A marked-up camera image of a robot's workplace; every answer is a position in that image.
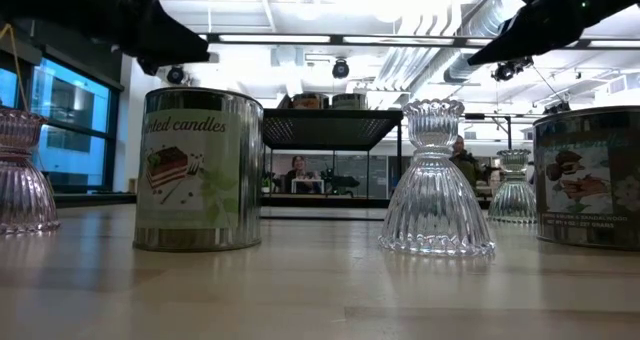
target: black shelf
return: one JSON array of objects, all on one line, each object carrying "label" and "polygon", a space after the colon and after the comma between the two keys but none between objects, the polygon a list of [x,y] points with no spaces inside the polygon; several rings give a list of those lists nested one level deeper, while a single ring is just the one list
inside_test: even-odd
[{"label": "black shelf", "polygon": [[401,120],[400,110],[265,109],[262,134],[275,150],[370,151]]}]

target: pink glass candle holder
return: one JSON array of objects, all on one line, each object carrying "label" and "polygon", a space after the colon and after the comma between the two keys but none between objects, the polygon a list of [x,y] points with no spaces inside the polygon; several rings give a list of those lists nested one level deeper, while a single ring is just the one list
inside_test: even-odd
[{"label": "pink glass candle holder", "polygon": [[46,122],[39,115],[0,109],[0,234],[60,226],[49,183],[30,160]]}]

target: glass candle holder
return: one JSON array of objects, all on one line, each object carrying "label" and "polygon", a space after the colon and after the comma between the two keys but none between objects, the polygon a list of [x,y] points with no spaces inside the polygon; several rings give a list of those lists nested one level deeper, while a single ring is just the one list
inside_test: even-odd
[{"label": "glass candle holder", "polygon": [[462,103],[423,100],[403,108],[417,148],[391,198],[379,241],[401,252],[486,255],[494,243],[475,193],[449,160]]},{"label": "glass candle holder", "polygon": [[525,149],[498,152],[506,178],[493,197],[489,220],[520,224],[537,221],[536,196],[526,179],[529,154],[531,152]]},{"label": "glass candle holder", "polygon": [[0,109],[0,234],[60,226],[49,183],[30,160],[45,123],[39,115]]}]

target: cable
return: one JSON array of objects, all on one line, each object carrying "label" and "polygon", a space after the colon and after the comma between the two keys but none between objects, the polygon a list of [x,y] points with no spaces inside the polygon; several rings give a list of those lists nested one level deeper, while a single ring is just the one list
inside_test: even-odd
[{"label": "cable", "polygon": [[[16,77],[18,78],[18,89],[20,91],[20,98],[22,99],[22,105],[24,106],[24,111],[29,112],[30,106],[29,106],[29,102],[27,101],[26,93],[24,91],[24,85],[22,84],[22,72],[20,71],[20,60],[18,59],[18,51],[16,49],[16,38],[15,38],[15,34],[13,32],[13,27],[11,26],[11,24],[5,24],[2,31],[0,31],[0,40],[4,37],[4,35],[7,32],[9,33],[9,40],[11,40],[11,50],[13,50],[13,60],[16,66]],[[40,167],[42,168],[42,171],[46,172],[44,168],[44,162],[42,162],[42,157],[40,157],[39,150],[40,149],[36,147],[35,153],[36,153],[36,156],[38,157],[38,160],[40,161]]]},{"label": "cable", "polygon": [[553,91],[553,94],[560,99],[560,101],[564,101],[564,99],[562,99],[560,97],[560,95],[558,94],[558,92],[551,86],[551,84],[549,84],[549,82],[547,81],[547,79],[544,78],[544,76],[542,76],[542,74],[540,73],[540,71],[538,71],[538,68],[536,68],[535,65],[531,65],[531,67],[533,68],[533,70],[535,70],[538,73],[538,76],[540,76],[540,78],[542,79],[542,81],[544,81],[545,84],[547,84],[547,86],[549,87],[549,89],[551,89],[551,91]]}]

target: wooden table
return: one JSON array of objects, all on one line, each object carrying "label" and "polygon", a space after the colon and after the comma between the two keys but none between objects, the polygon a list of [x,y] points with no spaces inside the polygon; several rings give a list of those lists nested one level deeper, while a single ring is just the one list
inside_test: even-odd
[{"label": "wooden table", "polygon": [[130,205],[0,239],[0,339],[638,339],[640,257],[493,226],[494,259],[398,255],[381,222],[264,221],[254,248],[131,248]]}]

